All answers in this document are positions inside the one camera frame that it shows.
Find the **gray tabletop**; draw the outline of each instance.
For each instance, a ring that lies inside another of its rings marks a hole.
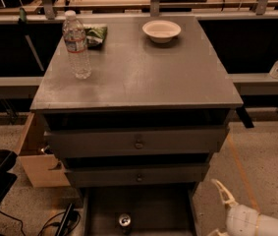
[[[177,23],[180,35],[153,43],[142,31],[149,15],[81,18],[107,24],[100,49],[89,51],[92,74],[76,79],[60,41],[31,106],[65,112],[129,108],[235,108],[242,100],[193,16],[158,18]]]

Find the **concrete floor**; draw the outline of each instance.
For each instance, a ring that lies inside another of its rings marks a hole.
[[[215,228],[225,229],[225,210],[210,179],[220,180],[243,205],[259,209],[261,213],[278,218],[278,116],[275,109],[249,109],[255,127],[246,129],[235,116],[231,131],[221,151],[215,153],[205,180],[194,196],[197,224],[201,235]],[[0,148],[13,150],[27,115],[9,125],[0,114]],[[83,211],[82,202],[72,188],[33,188],[19,162],[12,170],[18,179],[0,209],[21,219],[27,236],[37,235],[53,215],[75,203]],[[0,234],[22,235],[18,221],[0,214]],[[71,235],[82,235],[80,223]],[[48,229],[44,235],[53,235]]]

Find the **bottle label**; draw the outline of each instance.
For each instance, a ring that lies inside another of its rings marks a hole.
[[[86,38],[68,40],[65,39],[68,52],[79,53],[85,50]]]

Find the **white bowl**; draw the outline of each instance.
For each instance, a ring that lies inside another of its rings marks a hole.
[[[155,20],[143,25],[142,30],[156,43],[167,43],[179,35],[181,28],[170,21]]]

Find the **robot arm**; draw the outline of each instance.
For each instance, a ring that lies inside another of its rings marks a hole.
[[[218,180],[212,183],[217,187],[221,201],[226,208],[226,233],[218,229],[207,236],[278,236],[278,219],[260,214],[257,210],[239,205],[227,188]]]

